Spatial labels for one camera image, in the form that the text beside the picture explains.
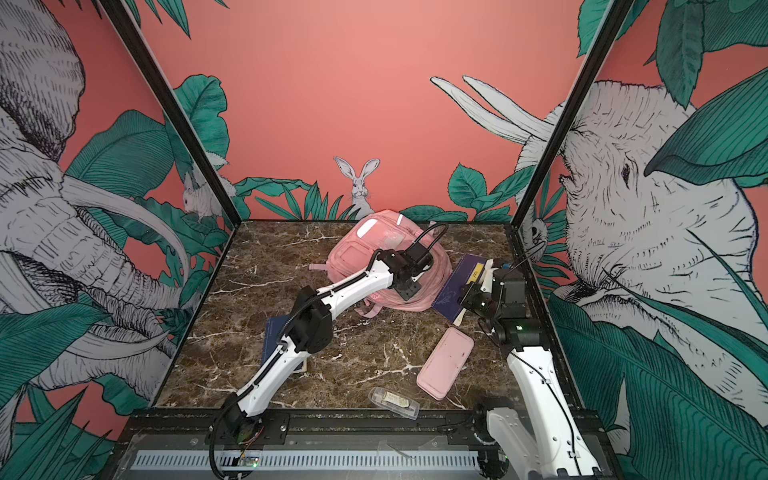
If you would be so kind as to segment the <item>dark blue book yellow label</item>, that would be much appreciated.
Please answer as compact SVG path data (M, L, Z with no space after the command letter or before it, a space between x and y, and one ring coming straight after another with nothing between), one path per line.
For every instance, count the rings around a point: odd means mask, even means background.
M487 262L488 259L485 257L474 254L463 255L434 300L432 308L451 324L459 326L465 314L465 309L461 305L465 286L471 282L478 282L482 278Z

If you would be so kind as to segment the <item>black right corner frame post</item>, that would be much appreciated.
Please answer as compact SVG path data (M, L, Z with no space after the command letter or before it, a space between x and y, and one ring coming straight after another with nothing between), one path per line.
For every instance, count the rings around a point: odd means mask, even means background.
M566 100L563 110L555 125L554 131L547 141L544 152L533 172L531 181L525 191L522 201L511 221L511 225L519 229L522 226L535 195L543 184L554 160L559 155L565 137L573 124L576 115L583 106L589 89L597 77L619 30L621 29L631 7L632 0L611 1L607 12L600 24L595 40L590 47L586 60L582 65L575 84Z

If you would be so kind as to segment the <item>pink student backpack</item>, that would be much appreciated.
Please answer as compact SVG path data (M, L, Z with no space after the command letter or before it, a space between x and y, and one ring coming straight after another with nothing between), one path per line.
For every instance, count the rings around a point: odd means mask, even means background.
M333 283L358 272L367 265L377 248L405 250L422 233L422 229L404 215L382 210L360 220L331 250L322 264L312 264L311 270L327 273ZM433 265L418 280L421 289L406 301L394 290L377 292L364 300L366 307L356 312L373 318L384 309L422 312L429 309L452 274L450 258L437 244L430 250Z

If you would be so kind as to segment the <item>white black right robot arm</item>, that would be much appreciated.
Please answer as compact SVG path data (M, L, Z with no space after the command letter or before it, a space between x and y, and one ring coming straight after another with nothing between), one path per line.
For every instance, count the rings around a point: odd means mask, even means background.
M476 282L461 305L479 316L513 373L527 408L527 430L510 407L485 410L483 434L498 444L519 479L587 479L603 472L568 408L551 342L526 313L525 285L496 277L490 291Z

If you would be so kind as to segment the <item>black corner frame post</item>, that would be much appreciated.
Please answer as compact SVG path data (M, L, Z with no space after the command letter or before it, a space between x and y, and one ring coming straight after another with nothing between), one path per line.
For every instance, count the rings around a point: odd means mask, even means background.
M544 152L533 172L531 181L525 191L522 201L511 221L511 225L519 229L522 226L535 195L543 184L554 160L559 155L565 137L573 124L576 115L583 106L589 89L597 77L619 30L621 29L631 7L632 0L611 1L607 12L600 24L595 40L590 47L586 60L582 65L575 84L566 100L563 110L555 125L554 131L547 141Z
M202 141L197 136L189 117L181 107L154 54L139 31L131 12L122 1L101 0L98 4L104 10L122 43L141 71L164 114L170 120L171 126L179 135L181 143L201 170L208 186L221 204L225 217L237 229L241 225L242 219L231 201L230 195L225 191L217 172L209 162Z

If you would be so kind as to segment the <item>black left corner frame post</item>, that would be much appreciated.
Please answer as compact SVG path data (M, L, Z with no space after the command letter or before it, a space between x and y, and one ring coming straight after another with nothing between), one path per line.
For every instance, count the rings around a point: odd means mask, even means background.
M154 54L139 31L131 12L122 1L101 0L98 4L104 10L122 43L141 71L164 114L170 120L171 126L179 135L181 143L201 170L208 186L221 204L225 217L237 229L241 225L242 219L231 201L230 195L225 191L217 172L209 162L202 141L197 136L189 117L181 107Z

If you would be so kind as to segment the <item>clear plastic eraser box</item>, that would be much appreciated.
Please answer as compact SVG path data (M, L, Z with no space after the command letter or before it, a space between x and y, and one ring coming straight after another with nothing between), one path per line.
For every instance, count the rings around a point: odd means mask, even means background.
M418 418L420 404L403 395L382 387L374 387L369 392L369 399L377 407L388 410L400 417L410 420Z

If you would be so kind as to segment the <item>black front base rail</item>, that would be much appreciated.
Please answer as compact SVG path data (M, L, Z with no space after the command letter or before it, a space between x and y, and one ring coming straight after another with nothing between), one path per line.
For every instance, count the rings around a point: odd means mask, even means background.
M117 444L127 446L142 435L192 436L209 443L209 428L219 416L213 408L152 408L131 415ZM490 442L472 410L425 410L409 420L388 410L269 409L261 417L256 446L283 446L301 435L445 435L451 445L481 447Z

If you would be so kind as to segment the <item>pink pencil case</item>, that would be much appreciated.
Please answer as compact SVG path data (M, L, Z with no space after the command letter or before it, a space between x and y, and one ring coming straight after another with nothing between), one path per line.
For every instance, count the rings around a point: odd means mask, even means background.
M473 347L471 337L458 328L448 328L418 373L417 386L435 400L444 400Z

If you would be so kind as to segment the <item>white perforated vent strip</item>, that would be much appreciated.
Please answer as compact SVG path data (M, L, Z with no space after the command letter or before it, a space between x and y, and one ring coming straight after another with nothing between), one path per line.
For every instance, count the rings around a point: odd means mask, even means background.
M478 455L470 451L339 451L249 450L217 451L214 459L223 472L235 471L459 471L478 472ZM141 450L131 471L206 471L209 454L193 450Z

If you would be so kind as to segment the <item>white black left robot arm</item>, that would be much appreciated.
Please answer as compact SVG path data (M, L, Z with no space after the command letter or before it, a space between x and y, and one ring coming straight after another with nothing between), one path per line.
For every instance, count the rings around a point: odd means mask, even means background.
M342 281L318 290L303 289L275 350L227 407L243 419L260 416L299 364L330 343L333 322L341 313L382 290L411 299L421 289L419 278L432 264L433 257L426 252L377 250L366 267Z

